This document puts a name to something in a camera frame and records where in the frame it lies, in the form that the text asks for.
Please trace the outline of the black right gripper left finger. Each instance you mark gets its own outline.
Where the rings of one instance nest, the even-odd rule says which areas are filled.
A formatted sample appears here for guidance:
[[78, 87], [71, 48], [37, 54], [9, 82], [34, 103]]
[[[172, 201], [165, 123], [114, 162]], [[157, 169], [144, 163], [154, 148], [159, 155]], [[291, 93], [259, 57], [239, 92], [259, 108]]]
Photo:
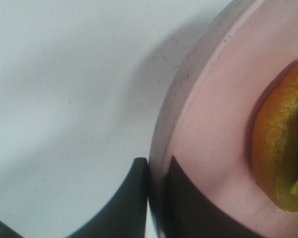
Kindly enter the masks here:
[[146, 229], [149, 168], [135, 158], [119, 189], [107, 204], [71, 238], [143, 238]]

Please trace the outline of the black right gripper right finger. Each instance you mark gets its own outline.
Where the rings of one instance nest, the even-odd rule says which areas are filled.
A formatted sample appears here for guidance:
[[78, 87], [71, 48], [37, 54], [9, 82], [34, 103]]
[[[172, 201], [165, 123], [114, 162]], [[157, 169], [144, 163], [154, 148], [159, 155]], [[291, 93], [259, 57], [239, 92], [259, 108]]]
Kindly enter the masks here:
[[238, 182], [219, 204], [192, 183], [175, 157], [165, 180], [167, 238], [298, 238], [298, 213], [283, 212], [257, 186]]

